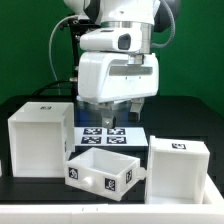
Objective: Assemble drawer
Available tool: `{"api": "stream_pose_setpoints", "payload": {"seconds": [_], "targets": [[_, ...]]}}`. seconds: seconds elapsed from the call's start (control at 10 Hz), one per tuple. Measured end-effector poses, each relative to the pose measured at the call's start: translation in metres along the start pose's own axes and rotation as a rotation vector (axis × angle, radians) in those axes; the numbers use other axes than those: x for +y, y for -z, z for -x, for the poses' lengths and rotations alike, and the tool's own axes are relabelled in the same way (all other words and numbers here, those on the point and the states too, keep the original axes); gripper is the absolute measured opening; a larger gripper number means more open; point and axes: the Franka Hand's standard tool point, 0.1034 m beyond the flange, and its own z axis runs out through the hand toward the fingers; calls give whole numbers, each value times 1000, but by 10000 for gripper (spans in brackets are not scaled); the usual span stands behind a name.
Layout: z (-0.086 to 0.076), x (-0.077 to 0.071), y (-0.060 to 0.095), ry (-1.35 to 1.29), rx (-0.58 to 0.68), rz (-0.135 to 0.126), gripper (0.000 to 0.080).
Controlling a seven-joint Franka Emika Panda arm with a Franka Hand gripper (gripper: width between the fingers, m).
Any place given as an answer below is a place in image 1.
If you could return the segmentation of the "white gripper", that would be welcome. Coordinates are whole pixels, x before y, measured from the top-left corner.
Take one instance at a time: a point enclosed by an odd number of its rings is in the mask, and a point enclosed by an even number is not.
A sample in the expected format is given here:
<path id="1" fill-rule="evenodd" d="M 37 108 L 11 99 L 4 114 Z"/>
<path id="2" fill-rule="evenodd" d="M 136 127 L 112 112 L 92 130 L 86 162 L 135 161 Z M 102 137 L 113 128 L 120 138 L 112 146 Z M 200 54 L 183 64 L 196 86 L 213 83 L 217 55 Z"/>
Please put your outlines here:
<path id="1" fill-rule="evenodd" d="M 116 124 L 112 101 L 132 99 L 129 120 L 139 121 L 145 102 L 142 97 L 154 96 L 158 91 L 156 56 L 143 55 L 142 64 L 130 64 L 130 61 L 131 57 L 122 53 L 85 52 L 81 56 L 78 94 L 83 101 L 101 103 L 104 128 L 113 129 Z"/>

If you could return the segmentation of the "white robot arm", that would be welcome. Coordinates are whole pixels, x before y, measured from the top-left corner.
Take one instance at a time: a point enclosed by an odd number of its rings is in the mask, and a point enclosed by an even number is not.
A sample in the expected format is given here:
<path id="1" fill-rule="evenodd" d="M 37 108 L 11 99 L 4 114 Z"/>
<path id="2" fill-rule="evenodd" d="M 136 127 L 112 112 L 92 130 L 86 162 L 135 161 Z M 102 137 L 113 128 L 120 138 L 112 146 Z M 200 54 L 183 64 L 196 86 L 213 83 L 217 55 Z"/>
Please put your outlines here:
<path id="1" fill-rule="evenodd" d="M 175 9 L 180 0 L 64 0 L 81 21 L 93 26 L 80 37 L 84 51 L 78 65 L 78 94 L 96 104 L 102 126 L 113 128 L 113 104 L 132 102 L 131 115 L 140 116 L 144 99 L 157 94 L 159 63 L 150 50 L 158 45 L 151 32 L 158 14 L 167 12 L 166 25 L 175 26 Z"/>

